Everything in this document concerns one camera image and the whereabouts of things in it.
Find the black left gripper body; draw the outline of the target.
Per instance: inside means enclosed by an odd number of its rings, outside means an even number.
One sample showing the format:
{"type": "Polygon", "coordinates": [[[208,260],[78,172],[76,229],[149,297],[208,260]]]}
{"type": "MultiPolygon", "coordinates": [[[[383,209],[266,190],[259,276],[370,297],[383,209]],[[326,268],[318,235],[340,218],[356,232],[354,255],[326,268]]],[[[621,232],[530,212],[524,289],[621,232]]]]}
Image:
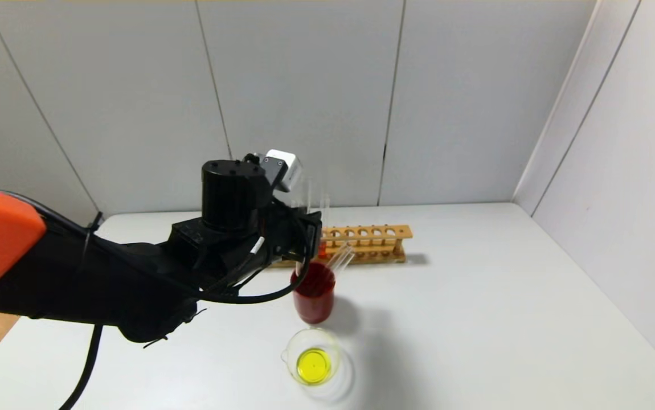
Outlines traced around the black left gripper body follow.
{"type": "Polygon", "coordinates": [[[304,261],[317,257],[322,232],[322,213],[278,212],[268,218],[266,244],[270,262],[304,261]]]}

